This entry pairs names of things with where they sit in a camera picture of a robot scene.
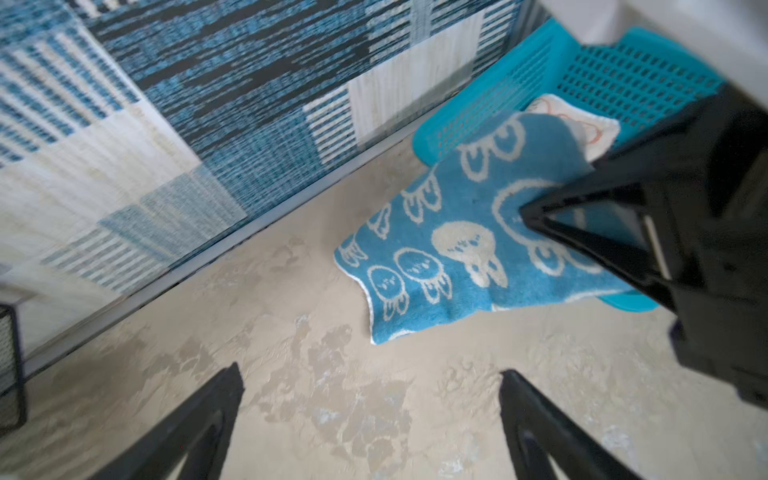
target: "jellyfish print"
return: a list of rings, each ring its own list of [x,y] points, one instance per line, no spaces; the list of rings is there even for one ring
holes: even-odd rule
[[[390,321],[395,313],[406,314],[410,297],[399,273],[387,266],[374,265],[368,269],[368,280],[376,296],[384,303],[385,322]]]
[[[413,192],[403,190],[400,195],[402,195],[402,208],[413,223],[418,224],[424,221],[424,210],[439,212],[442,208],[442,193],[434,168]]]
[[[437,253],[464,263],[477,286],[488,288],[491,280],[506,288],[507,274],[496,256],[496,239],[489,229],[473,222],[448,222],[432,232]]]
[[[387,202],[387,205],[366,221],[368,228],[382,240],[386,240],[387,235],[389,235],[389,216],[391,214],[392,204]]]
[[[368,260],[368,255],[363,252],[360,245],[357,244],[355,235],[346,239],[346,241],[339,246],[339,255],[347,265],[354,266],[355,268],[360,266],[360,260]]]
[[[496,198],[491,205],[491,211],[496,222],[502,229],[512,237],[512,239],[520,243],[522,246],[528,249],[528,257],[531,259],[533,265],[540,271],[551,276],[560,276],[565,270],[565,262],[568,261],[571,265],[575,266],[579,270],[583,270],[587,273],[597,274],[603,271],[603,267],[596,263],[582,263],[576,260],[571,251],[567,247],[561,245],[554,240],[540,237],[536,235],[535,238],[525,228],[515,229],[512,228],[509,223],[506,222],[504,216],[501,213],[502,205],[508,198],[515,196],[521,190],[526,188],[553,188],[560,187],[561,185],[549,180],[539,178],[529,178],[524,180],[517,180],[516,182],[509,184],[507,187],[502,188],[496,194]],[[586,224],[586,218],[584,212],[578,212],[576,214],[576,221],[579,225]],[[555,266],[547,265],[545,260],[554,258],[557,260]]]
[[[521,112],[516,112],[490,134],[477,141],[456,147],[461,154],[462,170],[469,180],[480,183],[488,179],[491,154],[494,154],[499,160],[508,162],[515,161],[520,157],[525,146],[525,128],[518,119],[520,115]],[[496,139],[507,138],[510,128],[515,132],[515,146],[511,151],[504,151],[498,146]],[[480,165],[479,169],[475,170],[471,163],[477,163],[477,160],[480,160]]]
[[[430,303],[439,303],[441,294],[448,300],[453,297],[451,277],[440,260],[429,253],[410,247],[401,248],[395,252],[395,263],[403,275],[421,284]]]

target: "cloth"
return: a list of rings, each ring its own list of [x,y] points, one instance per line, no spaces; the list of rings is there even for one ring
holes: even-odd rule
[[[520,206],[589,171],[563,120],[511,111],[489,118],[336,250],[336,263],[366,292],[372,342],[478,310],[631,290],[519,216]],[[627,235],[607,208],[558,220]]]
[[[618,120],[591,114],[553,94],[545,94],[533,100],[525,111],[554,115],[566,120],[588,162],[602,157],[621,131]]]

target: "perforated basket side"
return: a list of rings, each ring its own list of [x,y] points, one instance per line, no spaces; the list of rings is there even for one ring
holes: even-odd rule
[[[548,91],[621,122],[620,144],[723,83],[678,44],[633,28],[611,47],[573,48]]]
[[[554,22],[507,53],[429,118],[413,138],[421,161],[436,164],[502,108],[522,109],[553,82],[567,35]]]

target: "floor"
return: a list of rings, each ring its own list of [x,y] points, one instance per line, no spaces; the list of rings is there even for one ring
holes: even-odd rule
[[[238,362],[227,479],[514,478],[506,368],[645,478],[765,478],[768,413],[680,368],[663,309],[587,299],[371,345],[366,299],[332,252],[424,169],[403,141],[36,376],[0,474],[83,478]]]

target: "patterned wall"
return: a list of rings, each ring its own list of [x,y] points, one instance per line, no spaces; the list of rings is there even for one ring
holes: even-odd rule
[[[0,0],[0,300],[33,349],[501,57],[521,0]]]

